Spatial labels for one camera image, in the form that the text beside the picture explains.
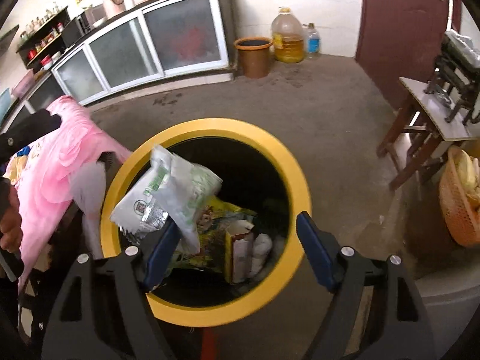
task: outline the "cooking oil jug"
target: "cooking oil jug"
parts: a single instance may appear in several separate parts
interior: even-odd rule
[[[280,7],[272,22],[275,58],[281,62],[297,63],[303,60],[303,29],[290,8]]]

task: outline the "concrete floor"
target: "concrete floor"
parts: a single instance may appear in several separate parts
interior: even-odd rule
[[[203,117],[244,120],[279,138],[306,175],[316,224],[340,244],[371,258],[399,254],[416,277],[470,258],[458,252],[443,225],[435,183],[418,188],[411,179],[397,193],[388,190],[395,169],[388,157],[376,157],[375,147],[395,114],[353,59],[276,63],[264,79],[241,76],[92,114],[131,150],[165,128]],[[269,305],[215,329],[220,359],[302,358],[330,300],[304,261]]]

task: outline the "brown bucket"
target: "brown bucket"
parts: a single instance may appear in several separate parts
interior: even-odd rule
[[[269,38],[240,38],[234,42],[234,45],[238,50],[238,60],[245,76],[251,79],[268,76],[272,45]]]

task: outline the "cardboard box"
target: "cardboard box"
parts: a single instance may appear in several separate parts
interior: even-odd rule
[[[250,222],[239,220],[225,230],[225,280],[229,284],[245,281],[251,269],[254,235]]]

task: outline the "red door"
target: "red door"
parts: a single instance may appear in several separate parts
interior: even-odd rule
[[[448,0],[363,0],[356,60],[395,108],[404,76],[426,82],[448,20]]]

